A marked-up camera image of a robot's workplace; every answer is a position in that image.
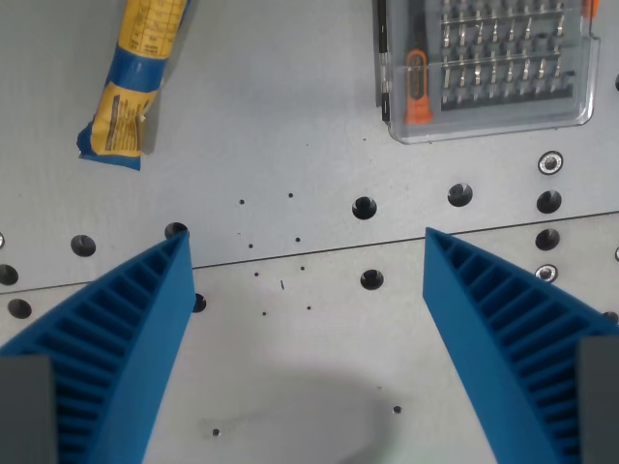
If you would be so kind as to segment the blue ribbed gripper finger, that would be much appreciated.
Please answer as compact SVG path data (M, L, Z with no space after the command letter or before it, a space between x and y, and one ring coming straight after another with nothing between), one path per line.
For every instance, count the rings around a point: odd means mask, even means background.
M92 281L2 346L4 356L49 358L60 462L143 460L194 302L182 233Z
M426 230L423 297L499 463L578 463L576 353L599 311L455 236Z

